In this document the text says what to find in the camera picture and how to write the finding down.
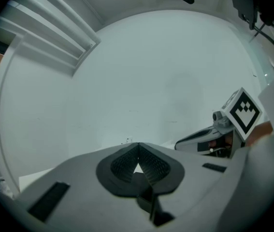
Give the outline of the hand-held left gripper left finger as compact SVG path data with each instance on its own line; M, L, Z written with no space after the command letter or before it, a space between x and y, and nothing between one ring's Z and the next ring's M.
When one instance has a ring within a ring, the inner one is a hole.
M16 201L29 209L55 182L70 185L46 224L53 228L150 228L149 216L135 198L120 198L98 181L96 167L124 145L86 153L66 160L31 183Z

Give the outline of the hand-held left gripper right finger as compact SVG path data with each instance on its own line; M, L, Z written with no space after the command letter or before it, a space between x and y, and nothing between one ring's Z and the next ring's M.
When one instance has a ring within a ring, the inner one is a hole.
M135 228L219 228L239 182L239 154L215 158L133 144L134 164L148 181L150 217L133 218Z

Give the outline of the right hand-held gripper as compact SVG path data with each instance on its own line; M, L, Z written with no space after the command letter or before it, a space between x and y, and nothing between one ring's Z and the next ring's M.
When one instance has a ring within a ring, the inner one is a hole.
M214 140L214 127L222 135L232 133L230 156L245 145L245 141L262 115L257 103L244 88L235 91L220 111L213 113L213 125L176 142L176 151L207 155L209 142Z

